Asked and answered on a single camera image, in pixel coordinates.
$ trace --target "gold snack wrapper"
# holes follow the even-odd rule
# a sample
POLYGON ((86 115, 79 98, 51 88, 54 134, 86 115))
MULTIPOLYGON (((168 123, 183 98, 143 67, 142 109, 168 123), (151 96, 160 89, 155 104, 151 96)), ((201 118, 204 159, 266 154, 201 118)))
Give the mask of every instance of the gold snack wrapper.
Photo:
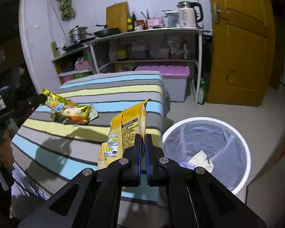
POLYGON ((136 134, 140 134, 143 141, 145 141, 146 106, 150 100, 147 99, 144 102, 125 109, 111 120, 111 130, 108 140, 101 144, 98 156, 98 170, 122 158, 125 149, 134 146, 136 134))
POLYGON ((53 111, 72 121, 88 122, 91 106, 79 105, 72 101, 65 99, 59 95, 51 93, 47 89, 43 89, 42 93, 47 96, 45 105, 50 107, 53 111))

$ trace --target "silver screw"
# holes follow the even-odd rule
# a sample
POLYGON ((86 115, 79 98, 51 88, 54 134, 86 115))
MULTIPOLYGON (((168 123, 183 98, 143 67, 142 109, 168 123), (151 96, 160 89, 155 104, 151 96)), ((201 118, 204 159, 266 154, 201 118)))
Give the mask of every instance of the silver screw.
POLYGON ((197 174, 200 174, 200 175, 205 173, 205 169, 203 167, 196 167, 195 171, 197 174))
POLYGON ((120 164, 127 164, 128 162, 129 162, 129 160, 126 159, 126 158, 121 158, 121 159, 119 160, 119 163, 120 163, 120 164))
POLYGON ((165 157, 160 158, 160 163, 167 164, 168 162, 169 162, 169 159, 167 159, 165 157))
POLYGON ((82 171, 82 174, 85 175, 85 176, 91 175, 91 173, 92 173, 92 169, 90 169, 90 168, 85 168, 82 171))

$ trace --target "wall switch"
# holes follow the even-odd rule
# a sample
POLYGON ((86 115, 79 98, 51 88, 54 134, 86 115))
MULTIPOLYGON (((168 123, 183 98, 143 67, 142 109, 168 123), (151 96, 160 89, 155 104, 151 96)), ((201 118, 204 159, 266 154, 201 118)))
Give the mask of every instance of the wall switch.
POLYGON ((36 22, 35 23, 35 29, 38 29, 38 28, 40 28, 41 26, 40 26, 40 23, 39 22, 36 22))

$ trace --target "electric kettle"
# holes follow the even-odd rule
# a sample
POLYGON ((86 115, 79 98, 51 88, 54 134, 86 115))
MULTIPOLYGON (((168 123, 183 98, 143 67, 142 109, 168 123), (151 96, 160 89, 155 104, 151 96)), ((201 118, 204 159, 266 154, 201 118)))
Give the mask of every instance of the electric kettle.
POLYGON ((198 2, 179 2, 177 7, 180 27, 197 28, 197 23, 204 18, 203 9, 198 2), (199 19, 194 7, 199 7, 201 13, 199 19))

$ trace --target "person's hand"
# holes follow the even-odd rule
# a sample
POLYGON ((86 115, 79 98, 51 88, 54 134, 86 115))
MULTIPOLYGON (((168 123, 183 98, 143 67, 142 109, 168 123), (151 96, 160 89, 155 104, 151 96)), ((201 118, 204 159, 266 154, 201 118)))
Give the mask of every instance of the person's hand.
POLYGON ((8 130, 3 133, 2 144, 0 145, 0 161, 8 170, 13 170, 14 156, 11 148, 11 138, 8 130))

